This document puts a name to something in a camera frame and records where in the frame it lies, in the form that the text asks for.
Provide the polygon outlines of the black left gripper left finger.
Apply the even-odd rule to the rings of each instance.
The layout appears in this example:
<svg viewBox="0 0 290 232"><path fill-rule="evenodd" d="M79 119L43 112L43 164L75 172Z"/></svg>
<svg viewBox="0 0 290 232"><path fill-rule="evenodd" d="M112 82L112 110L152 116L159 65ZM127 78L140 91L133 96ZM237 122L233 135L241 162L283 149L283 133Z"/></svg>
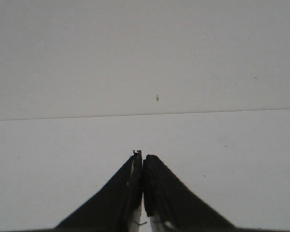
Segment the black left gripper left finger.
<svg viewBox="0 0 290 232"><path fill-rule="evenodd" d="M57 229L138 229L142 208L142 152L133 155Z"/></svg>

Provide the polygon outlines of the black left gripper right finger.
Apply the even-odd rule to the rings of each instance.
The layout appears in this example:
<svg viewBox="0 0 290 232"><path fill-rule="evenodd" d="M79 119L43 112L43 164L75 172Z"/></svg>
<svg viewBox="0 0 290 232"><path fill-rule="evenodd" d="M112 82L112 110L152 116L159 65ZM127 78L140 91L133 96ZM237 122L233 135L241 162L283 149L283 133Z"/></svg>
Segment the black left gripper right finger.
<svg viewBox="0 0 290 232"><path fill-rule="evenodd" d="M158 158L143 162L144 203L153 229L235 229Z"/></svg>

